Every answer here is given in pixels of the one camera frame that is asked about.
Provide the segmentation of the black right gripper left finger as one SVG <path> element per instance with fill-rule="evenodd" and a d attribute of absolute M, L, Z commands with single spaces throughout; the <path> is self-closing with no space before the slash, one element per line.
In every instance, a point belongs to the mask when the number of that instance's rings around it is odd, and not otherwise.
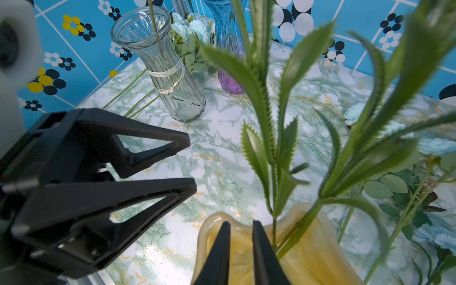
<path fill-rule="evenodd" d="M 230 223 L 224 222 L 195 285 L 229 284 L 230 238 Z"/>

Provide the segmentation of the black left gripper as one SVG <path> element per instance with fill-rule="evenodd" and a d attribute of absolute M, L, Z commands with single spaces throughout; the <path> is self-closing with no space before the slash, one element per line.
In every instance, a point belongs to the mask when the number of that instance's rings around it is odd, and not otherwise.
<path fill-rule="evenodd" d="M 106 268 L 197 190 L 192 178 L 115 182 L 191 145 L 187 133 L 91 108 L 43 115 L 1 159 L 1 283 Z"/>

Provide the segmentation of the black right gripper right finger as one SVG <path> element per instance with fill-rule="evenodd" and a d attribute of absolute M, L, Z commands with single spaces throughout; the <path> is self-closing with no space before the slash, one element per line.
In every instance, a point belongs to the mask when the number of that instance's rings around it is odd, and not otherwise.
<path fill-rule="evenodd" d="M 252 244 L 256 285 L 290 285 L 268 236 L 259 221 L 253 222 Z"/>

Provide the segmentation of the pink rose stem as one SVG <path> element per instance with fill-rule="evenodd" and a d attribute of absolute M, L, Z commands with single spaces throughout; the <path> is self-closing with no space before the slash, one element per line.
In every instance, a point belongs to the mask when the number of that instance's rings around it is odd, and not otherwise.
<path fill-rule="evenodd" d="M 154 16 L 153 1 L 152 0 L 147 0 L 147 3 L 148 3 L 148 6 L 149 6 L 149 10 L 150 10 L 150 20 L 151 20 L 151 23 L 152 23 L 153 32 L 154 32 L 155 35 L 158 35 L 159 29 L 157 28 L 156 20 L 155 20 L 155 16 Z M 160 56 L 163 57 L 164 56 L 163 48 L 162 48 L 162 44 L 160 43 L 159 39 L 157 40 L 157 46 L 158 46 L 158 49 L 159 49 L 159 52 L 160 52 Z"/>

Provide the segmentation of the blue purple ribbed glass vase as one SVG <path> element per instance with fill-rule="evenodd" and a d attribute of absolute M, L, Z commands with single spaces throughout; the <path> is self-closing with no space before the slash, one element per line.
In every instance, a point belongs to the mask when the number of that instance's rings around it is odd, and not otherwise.
<path fill-rule="evenodd" d="M 215 21 L 216 46 L 240 58 L 245 50 L 238 18 L 231 1 L 205 1 Z M 223 90 L 238 95 L 244 92 L 243 88 L 228 73 L 223 70 L 217 72 L 218 81 Z"/>

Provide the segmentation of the yellow ceramic vase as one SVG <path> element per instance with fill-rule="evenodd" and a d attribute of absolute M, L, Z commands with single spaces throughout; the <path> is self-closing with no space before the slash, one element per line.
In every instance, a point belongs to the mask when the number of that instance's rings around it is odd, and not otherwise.
<path fill-rule="evenodd" d="M 319 212 L 309 229 L 285 256 L 272 242 L 281 242 L 311 209 L 294 205 L 275 225 L 247 225 L 227 213 L 209 216 L 200 228 L 194 285 L 361 285 L 336 241 L 329 218 Z"/>

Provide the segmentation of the light blue carnation stem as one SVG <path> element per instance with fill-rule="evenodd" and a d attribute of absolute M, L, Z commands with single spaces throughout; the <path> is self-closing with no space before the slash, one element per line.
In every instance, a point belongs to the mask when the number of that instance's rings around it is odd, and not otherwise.
<path fill-rule="evenodd" d="M 413 244 L 425 255 L 427 267 L 423 270 L 413 260 L 419 274 L 419 285 L 440 285 L 444 274 L 456 269 L 456 234 L 442 226 L 423 224 L 414 230 Z"/>

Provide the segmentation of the clear glass vase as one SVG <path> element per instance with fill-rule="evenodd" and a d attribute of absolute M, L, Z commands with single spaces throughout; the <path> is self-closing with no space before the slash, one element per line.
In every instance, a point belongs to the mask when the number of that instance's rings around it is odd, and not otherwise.
<path fill-rule="evenodd" d="M 192 121 L 203 114 L 206 99 L 172 47 L 170 13 L 162 7 L 153 9 L 158 35 L 153 32 L 149 7 L 143 7 L 121 16 L 113 25 L 110 36 L 142 60 L 168 114 L 180 122 Z M 157 46 L 158 39 L 163 57 Z"/>

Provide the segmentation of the light blue carnation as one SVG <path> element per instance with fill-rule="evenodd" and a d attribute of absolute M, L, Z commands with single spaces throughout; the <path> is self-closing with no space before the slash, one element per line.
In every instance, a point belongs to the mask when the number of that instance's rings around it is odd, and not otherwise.
<path fill-rule="evenodd" d="M 372 61 L 374 88 L 345 145 L 341 144 L 332 123 L 326 123 L 332 140 L 330 167 L 319 187 L 316 202 L 277 245 L 278 258 L 284 257 L 300 241 L 327 204 L 350 205 L 370 215 L 378 228 L 381 249 L 385 251 L 387 233 L 378 212 L 367 202 L 345 197 L 345 193 L 408 159 L 418 144 L 410 133 L 456 120 L 455 113 L 449 113 L 406 126 L 392 134 L 386 132 L 387 125 L 455 48 L 454 1 L 421 1 L 408 16 L 400 44 L 389 59 L 362 36 L 358 40 Z"/>
<path fill-rule="evenodd" d="M 256 133 L 245 123 L 241 133 L 242 149 L 262 183 L 268 211 L 273 218 L 272 237 L 275 239 L 278 217 L 297 185 L 305 183 L 295 179 L 293 174 L 307 167 L 301 164 L 290 168 L 298 135 L 296 119 L 285 125 L 290 94 L 329 43 L 334 25 L 329 22 L 316 29 L 294 48 L 281 76 L 278 126 L 275 127 L 267 89 L 273 4 L 273 1 L 250 2 L 253 37 L 249 37 L 242 4 L 232 1 L 245 49 L 242 59 L 219 47 L 203 45 L 201 49 L 210 63 L 241 85 L 254 107 L 261 132 Z"/>

